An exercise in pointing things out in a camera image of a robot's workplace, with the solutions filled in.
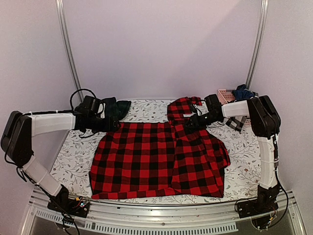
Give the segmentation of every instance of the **clothing pile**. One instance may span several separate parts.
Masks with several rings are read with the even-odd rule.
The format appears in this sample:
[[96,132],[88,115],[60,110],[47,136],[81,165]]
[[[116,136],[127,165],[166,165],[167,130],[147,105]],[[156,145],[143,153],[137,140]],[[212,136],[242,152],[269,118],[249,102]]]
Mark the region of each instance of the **clothing pile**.
[[93,199],[177,194],[223,197],[224,168],[230,165],[222,141],[185,123],[199,97],[167,107],[168,122],[127,123],[100,141],[91,170]]

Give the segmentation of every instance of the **metal pole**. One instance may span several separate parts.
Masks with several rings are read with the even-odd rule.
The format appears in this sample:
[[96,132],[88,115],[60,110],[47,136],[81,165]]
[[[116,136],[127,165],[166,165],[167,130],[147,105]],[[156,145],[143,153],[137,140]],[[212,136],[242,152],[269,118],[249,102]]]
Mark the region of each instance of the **metal pole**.
[[[71,46],[69,43],[63,0],[56,0],[56,4],[57,4],[57,11],[58,11],[59,22],[60,22],[60,27],[61,27],[61,33],[62,33],[63,42],[64,42],[66,54],[67,54],[68,63],[69,63],[69,68],[70,68],[70,71],[72,74],[75,88],[76,88],[76,90],[78,90],[78,89],[81,89],[81,85],[80,85],[80,82],[78,79],[76,66],[75,66],[75,62],[74,62],[74,57],[72,54],[72,49],[71,49]],[[83,96],[82,92],[78,92],[78,98],[79,98],[80,102],[83,102],[84,96]]]
[[257,34],[257,38],[255,41],[255,46],[254,46],[252,60],[250,63],[248,77],[246,79],[246,86],[248,89],[251,86],[253,75],[255,72],[256,63],[258,60],[258,56],[259,56],[259,52],[260,52],[260,48],[261,48],[261,43],[262,43],[262,38],[263,38],[263,33],[264,33],[264,28],[265,28],[265,24],[266,24],[267,13],[268,13],[268,0],[262,0],[258,34]]

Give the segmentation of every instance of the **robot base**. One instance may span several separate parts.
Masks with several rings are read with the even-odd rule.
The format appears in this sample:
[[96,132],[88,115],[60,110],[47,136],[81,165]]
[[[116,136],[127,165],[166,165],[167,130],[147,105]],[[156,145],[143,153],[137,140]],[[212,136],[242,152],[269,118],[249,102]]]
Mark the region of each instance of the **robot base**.
[[265,189],[258,186],[258,198],[255,200],[237,203],[236,211],[240,218],[272,212],[278,209],[276,197],[279,194],[279,185]]
[[257,210],[257,199],[253,201],[245,201],[237,203],[237,211],[239,214],[239,218],[246,218],[250,216],[255,216],[258,214],[263,214],[267,212],[272,212],[278,209],[277,202],[271,202],[266,207],[263,207],[261,211]]
[[62,185],[60,192],[53,197],[53,200],[50,199],[48,209],[62,213],[66,211],[70,215],[86,218],[90,203],[84,202],[82,206],[77,205],[78,203],[76,199],[70,199],[68,197],[68,189]]

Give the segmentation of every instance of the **floral tablecloth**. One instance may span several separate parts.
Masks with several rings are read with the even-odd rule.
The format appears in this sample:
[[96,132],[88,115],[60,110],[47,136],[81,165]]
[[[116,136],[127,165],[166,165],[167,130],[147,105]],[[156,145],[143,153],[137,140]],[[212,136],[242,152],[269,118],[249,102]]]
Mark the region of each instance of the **floral tablecloth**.
[[[166,122],[167,105],[171,100],[132,100],[124,122]],[[205,104],[198,106],[204,113]],[[225,169],[223,198],[194,195],[133,198],[121,202],[147,204],[195,204],[233,201],[257,195],[261,176],[260,150],[250,125],[244,125],[239,133],[226,125],[214,123],[207,128],[222,140],[229,152],[231,165]],[[105,133],[81,139],[80,131],[70,131],[52,167],[51,175],[70,191],[70,194],[91,197],[88,172],[99,141]]]

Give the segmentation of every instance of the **gray plaid cloth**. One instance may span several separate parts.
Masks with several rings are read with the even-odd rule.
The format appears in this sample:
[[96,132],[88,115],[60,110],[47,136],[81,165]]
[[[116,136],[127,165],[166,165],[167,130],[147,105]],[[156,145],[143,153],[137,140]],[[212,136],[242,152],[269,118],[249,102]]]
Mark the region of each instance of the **gray plaid cloth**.
[[247,117],[246,116],[242,116],[242,117],[230,117],[227,122],[226,125],[229,126],[230,128],[233,128],[236,131],[241,132],[241,129],[244,126],[244,123],[246,122]]

